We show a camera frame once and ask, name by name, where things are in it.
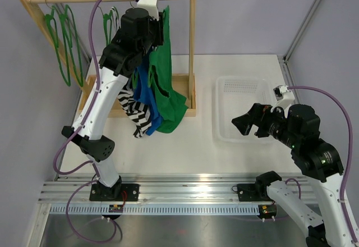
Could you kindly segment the green tank top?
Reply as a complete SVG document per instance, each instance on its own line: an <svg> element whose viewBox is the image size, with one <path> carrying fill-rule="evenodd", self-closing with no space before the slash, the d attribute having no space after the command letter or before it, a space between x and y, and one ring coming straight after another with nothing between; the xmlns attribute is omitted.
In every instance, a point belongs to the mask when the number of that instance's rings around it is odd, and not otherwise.
<svg viewBox="0 0 359 247"><path fill-rule="evenodd" d="M172 86L172 52L170 30L170 7L163 10L163 44L149 54L150 84L157 104L162 123L158 132L172 133L181 123L188 109L187 98L175 91Z"/></svg>

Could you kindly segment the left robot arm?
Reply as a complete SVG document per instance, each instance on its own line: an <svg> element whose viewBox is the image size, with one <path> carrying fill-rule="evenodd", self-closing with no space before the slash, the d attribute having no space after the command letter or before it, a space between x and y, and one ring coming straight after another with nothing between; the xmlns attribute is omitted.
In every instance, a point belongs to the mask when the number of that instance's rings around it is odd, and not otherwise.
<svg viewBox="0 0 359 247"><path fill-rule="evenodd" d="M96 81L85 107L62 135L76 144L98 173L91 201L114 201L122 197L122 180L111 154L115 142L104 136L106 119L120 90L152 47L162 45L163 13L145 8L130 8L121 17L120 27L103 49Z"/></svg>

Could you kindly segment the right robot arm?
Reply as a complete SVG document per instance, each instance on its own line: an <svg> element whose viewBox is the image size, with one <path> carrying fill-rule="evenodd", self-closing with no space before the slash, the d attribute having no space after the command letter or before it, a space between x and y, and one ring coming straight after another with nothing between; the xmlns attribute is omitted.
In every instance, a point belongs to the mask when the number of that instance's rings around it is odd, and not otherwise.
<svg viewBox="0 0 359 247"><path fill-rule="evenodd" d="M320 118L312 107L295 104L285 115L280 107L255 103L246 114L233 118L232 124L243 136L256 126L255 136L272 136L291 150L321 213L312 212L274 171L257 176L254 191L259 199L270 199L285 210L303 232L307 246L358 246L358 228L340 191L344 168L338 151L320 138Z"/></svg>

